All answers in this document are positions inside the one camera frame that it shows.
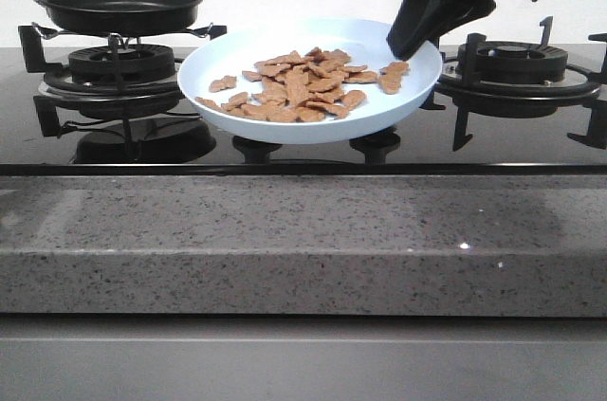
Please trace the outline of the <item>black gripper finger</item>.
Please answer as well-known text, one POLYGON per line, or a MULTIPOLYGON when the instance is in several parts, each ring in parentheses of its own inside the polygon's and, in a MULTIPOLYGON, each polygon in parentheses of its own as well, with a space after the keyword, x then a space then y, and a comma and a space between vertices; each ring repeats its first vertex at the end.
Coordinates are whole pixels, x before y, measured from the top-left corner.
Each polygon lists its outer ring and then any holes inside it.
POLYGON ((475 20, 489 16, 496 9, 494 0, 441 0, 431 11, 429 41, 475 20))

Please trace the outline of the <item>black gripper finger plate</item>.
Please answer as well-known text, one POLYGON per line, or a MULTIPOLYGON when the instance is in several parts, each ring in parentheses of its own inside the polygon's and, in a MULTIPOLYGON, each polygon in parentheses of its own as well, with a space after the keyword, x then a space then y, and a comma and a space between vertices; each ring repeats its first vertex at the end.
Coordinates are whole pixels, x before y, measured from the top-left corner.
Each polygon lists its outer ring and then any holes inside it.
POLYGON ((454 15, 453 0, 402 0, 387 44, 395 57, 408 60, 426 41, 447 32, 454 15))

